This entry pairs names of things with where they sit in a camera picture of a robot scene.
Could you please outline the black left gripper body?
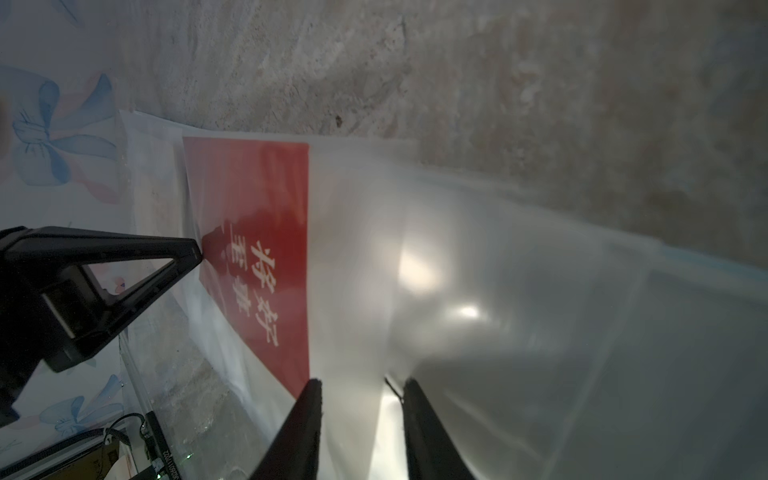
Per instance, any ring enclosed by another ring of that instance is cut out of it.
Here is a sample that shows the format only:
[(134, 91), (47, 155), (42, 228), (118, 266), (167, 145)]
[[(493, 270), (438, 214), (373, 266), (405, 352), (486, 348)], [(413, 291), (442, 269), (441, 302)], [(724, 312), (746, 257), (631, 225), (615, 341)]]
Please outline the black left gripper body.
[(1, 268), (1, 424), (19, 419), (13, 404), (40, 362), (66, 370), (66, 332), (43, 292), (59, 282), (53, 267)]

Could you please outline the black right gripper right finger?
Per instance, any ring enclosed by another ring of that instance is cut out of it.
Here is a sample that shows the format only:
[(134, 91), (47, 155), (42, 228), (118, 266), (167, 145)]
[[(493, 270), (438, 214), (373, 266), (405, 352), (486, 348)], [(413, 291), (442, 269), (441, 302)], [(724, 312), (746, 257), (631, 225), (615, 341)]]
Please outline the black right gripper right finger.
[(474, 478), (414, 378), (405, 382), (402, 410), (409, 479)]

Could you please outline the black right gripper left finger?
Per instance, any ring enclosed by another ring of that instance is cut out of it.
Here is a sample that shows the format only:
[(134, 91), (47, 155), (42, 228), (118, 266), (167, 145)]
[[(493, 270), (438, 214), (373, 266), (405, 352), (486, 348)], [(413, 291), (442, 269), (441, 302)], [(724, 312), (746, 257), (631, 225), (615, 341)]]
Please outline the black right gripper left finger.
[(322, 426), (322, 382), (310, 379), (250, 480), (315, 480)]

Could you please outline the red card gold text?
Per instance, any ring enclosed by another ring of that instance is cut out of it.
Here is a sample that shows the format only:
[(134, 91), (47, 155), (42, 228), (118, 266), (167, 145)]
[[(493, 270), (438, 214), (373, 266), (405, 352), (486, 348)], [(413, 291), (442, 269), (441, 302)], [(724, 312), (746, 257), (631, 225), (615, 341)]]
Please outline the red card gold text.
[(213, 137), (186, 137), (183, 146), (200, 281), (248, 349), (298, 397), (310, 377), (310, 147)]

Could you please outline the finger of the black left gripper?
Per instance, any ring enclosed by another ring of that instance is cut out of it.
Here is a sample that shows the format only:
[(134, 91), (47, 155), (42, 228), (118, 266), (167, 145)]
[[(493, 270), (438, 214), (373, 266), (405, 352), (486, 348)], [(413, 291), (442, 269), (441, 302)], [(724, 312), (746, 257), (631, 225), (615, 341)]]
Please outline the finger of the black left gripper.
[[(119, 234), (64, 227), (1, 233), (1, 268), (49, 267), (59, 282), (43, 292), (66, 332), (66, 370), (96, 356), (186, 274), (203, 256), (189, 238)], [(163, 266), (119, 294), (102, 286), (97, 264), (161, 260)]]

